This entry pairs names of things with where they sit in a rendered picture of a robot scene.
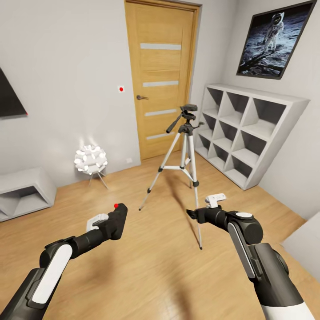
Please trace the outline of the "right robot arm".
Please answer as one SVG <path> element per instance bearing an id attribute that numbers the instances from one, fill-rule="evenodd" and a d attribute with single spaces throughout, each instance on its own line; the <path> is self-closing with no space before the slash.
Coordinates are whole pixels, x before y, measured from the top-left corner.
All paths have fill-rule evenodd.
<path id="1" fill-rule="evenodd" d="M 230 234 L 266 320 L 315 320 L 290 280 L 284 258 L 269 243 L 261 243 L 263 230 L 258 220 L 250 213 L 222 210 L 217 202 L 223 200 L 223 193 L 210 195 L 205 208 L 186 212 L 199 224 L 209 222 Z"/>

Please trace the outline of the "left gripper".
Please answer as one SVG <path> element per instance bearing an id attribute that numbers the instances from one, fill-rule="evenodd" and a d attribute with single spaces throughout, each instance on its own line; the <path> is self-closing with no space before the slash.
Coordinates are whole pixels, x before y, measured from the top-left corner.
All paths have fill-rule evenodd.
<path id="1" fill-rule="evenodd" d="M 117 230 L 117 226 L 109 228 L 108 225 L 101 227 L 99 229 L 94 229 L 85 233 L 85 237 L 88 239 L 88 249 L 87 252 L 98 247 L 103 242 L 111 239 L 111 234 Z"/>

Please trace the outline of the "digital camera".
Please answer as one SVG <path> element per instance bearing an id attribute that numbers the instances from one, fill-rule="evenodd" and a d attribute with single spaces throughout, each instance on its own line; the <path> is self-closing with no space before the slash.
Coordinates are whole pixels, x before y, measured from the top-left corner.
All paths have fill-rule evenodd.
<path id="1" fill-rule="evenodd" d="M 97 225 L 99 228 L 104 227 L 106 225 L 109 228 L 117 226 L 117 230 L 111 234 L 111 240 L 119 240 L 122 237 L 124 231 L 124 224 L 128 212 L 128 207 L 121 203 L 121 204 L 114 204 L 115 210 L 113 212 L 108 213 L 108 220 L 102 222 L 101 224 Z"/>

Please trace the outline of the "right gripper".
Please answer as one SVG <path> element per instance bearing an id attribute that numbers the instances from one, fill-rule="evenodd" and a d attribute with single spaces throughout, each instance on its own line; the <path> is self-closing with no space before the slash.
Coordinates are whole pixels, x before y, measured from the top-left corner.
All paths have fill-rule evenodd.
<path id="1" fill-rule="evenodd" d="M 197 222 L 199 224 L 209 222 L 217 227 L 219 227 L 219 226 L 216 223 L 216 217 L 217 217 L 218 213 L 221 211 L 223 211 L 221 205 L 218 205 L 218 207 L 215 207 L 215 208 L 206 208 L 206 207 L 199 208 L 199 209 L 196 209 L 195 211 L 188 210 L 188 209 L 186 210 L 188 215 L 192 219 L 197 219 Z"/>

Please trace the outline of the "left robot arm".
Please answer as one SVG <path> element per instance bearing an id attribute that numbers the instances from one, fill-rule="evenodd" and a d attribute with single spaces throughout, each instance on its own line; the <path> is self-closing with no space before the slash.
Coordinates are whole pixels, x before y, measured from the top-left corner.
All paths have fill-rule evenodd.
<path id="1" fill-rule="evenodd" d="M 30 271 L 0 314 L 0 320 L 42 320 L 69 260 L 111 239 L 111 234 L 118 229 L 117 226 L 97 226 L 106 220 L 107 214 L 99 214 L 88 220 L 87 233 L 46 245 L 40 255 L 40 268 Z"/>

